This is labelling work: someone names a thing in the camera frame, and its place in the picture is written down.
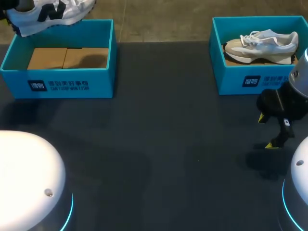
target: beige sneaker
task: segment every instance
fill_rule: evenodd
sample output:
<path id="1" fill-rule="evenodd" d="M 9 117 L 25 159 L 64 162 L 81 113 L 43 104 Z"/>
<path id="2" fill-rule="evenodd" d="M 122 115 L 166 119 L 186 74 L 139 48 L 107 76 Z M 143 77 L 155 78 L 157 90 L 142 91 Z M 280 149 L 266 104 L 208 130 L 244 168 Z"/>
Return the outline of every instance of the beige sneaker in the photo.
<path id="1" fill-rule="evenodd" d="M 253 31 L 249 36 L 240 35 L 240 39 L 233 39 L 224 45 L 228 56 L 245 64 L 260 58 L 277 64 L 291 64 L 297 47 L 296 32 L 281 35 L 271 30 Z"/>

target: box logo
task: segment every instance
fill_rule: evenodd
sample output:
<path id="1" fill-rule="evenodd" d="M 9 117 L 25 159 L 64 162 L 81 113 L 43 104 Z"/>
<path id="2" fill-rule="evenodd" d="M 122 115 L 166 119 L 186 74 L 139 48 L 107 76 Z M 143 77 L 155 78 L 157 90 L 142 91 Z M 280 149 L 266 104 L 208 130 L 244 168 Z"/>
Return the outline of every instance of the box logo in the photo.
<path id="1" fill-rule="evenodd" d="M 43 80 L 28 80 L 28 84 L 32 91 L 47 91 Z"/>
<path id="2" fill-rule="evenodd" d="M 261 76 L 245 76 L 242 87 L 256 87 Z"/>

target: gray floor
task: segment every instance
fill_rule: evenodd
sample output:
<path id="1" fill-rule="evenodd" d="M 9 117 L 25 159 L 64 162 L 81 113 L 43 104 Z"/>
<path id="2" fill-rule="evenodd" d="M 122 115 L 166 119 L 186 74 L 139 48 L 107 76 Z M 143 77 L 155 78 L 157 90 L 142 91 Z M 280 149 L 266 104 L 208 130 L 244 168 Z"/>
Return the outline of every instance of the gray floor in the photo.
<path id="1" fill-rule="evenodd" d="M 303 15 L 307 0 L 97 0 L 89 19 L 114 19 L 121 42 L 208 40 L 211 18 L 219 16 Z M 0 23 L 0 44 L 13 32 Z"/>

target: teal box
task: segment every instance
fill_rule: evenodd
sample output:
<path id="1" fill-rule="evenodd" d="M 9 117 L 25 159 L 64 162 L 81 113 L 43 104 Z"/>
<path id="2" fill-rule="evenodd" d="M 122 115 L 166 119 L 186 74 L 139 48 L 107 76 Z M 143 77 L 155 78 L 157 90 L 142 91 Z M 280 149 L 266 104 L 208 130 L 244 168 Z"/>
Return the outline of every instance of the teal box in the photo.
<path id="1" fill-rule="evenodd" d="M 308 47 L 308 24 L 302 16 L 213 18 L 209 52 L 220 95 L 260 94 L 264 89 L 279 88 L 283 81 L 287 80 L 294 65 L 227 66 L 226 64 L 222 44 L 237 39 L 240 35 L 267 29 L 278 34 L 290 34 L 296 31 L 299 36 L 296 52 L 298 59 Z"/>
<path id="2" fill-rule="evenodd" d="M 27 70 L 35 48 L 108 48 L 107 66 Z M 15 36 L 0 71 L 16 99 L 112 98 L 116 52 L 113 20 L 83 20 L 73 26 L 51 27 L 26 38 Z"/>

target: black tabletop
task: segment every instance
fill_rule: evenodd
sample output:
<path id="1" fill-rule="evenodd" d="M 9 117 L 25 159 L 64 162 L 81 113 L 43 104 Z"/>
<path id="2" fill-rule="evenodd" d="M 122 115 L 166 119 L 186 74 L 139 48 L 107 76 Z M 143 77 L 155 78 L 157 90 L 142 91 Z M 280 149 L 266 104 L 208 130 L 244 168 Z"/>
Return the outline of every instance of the black tabletop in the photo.
<path id="1" fill-rule="evenodd" d="M 78 231 L 278 230 L 283 176 L 307 119 L 283 150 L 255 149 L 278 122 L 257 123 L 257 96 L 218 95 L 207 42 L 120 43 L 115 90 L 14 102 L 0 80 L 0 129 L 59 151 Z"/>

